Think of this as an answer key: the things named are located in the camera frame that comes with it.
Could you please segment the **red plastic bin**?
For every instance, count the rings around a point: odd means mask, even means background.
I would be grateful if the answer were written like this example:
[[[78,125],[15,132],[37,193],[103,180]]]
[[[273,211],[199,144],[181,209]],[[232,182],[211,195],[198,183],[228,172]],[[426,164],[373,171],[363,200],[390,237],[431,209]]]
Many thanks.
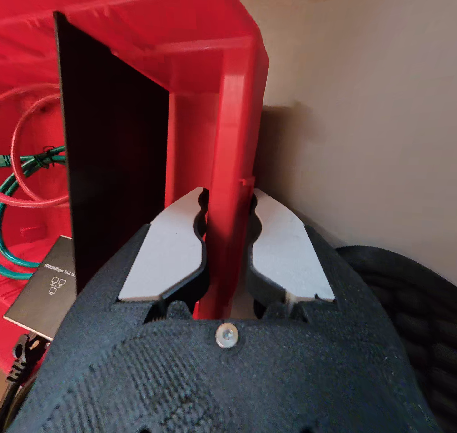
[[[269,68],[240,0],[1,0],[1,154],[14,158],[1,182],[19,162],[37,167],[8,203],[1,192],[1,315],[57,238],[72,238],[55,11],[169,92],[164,209],[209,190],[209,288],[193,315],[228,317]]]

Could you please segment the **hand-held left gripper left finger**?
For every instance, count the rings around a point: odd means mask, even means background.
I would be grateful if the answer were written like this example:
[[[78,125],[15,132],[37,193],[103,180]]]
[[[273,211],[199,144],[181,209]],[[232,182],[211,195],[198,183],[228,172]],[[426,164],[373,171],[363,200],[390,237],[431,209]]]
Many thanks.
[[[209,190],[197,187],[154,218],[118,300],[164,306],[179,300],[194,312],[209,288],[204,241],[208,203]]]

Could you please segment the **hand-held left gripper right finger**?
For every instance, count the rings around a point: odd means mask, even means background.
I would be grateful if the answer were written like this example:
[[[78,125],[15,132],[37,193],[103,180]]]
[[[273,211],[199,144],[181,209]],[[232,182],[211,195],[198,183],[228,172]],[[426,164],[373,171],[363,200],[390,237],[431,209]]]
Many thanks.
[[[291,313],[302,302],[328,305],[336,299],[305,224],[259,188],[249,214],[246,289],[256,315],[277,303]]]

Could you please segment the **black bin divider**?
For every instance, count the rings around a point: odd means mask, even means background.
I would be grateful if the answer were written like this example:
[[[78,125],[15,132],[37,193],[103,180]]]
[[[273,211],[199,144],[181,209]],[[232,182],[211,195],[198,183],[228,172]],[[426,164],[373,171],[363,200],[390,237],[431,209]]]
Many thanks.
[[[53,13],[76,291],[164,210],[169,92]]]

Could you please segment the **black ethernet splitter box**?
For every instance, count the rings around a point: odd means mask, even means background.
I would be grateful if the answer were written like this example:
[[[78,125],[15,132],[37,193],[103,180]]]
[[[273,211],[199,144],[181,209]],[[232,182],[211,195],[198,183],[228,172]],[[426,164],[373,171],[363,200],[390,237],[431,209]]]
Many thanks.
[[[52,341],[76,297],[72,238],[60,236],[3,318]]]

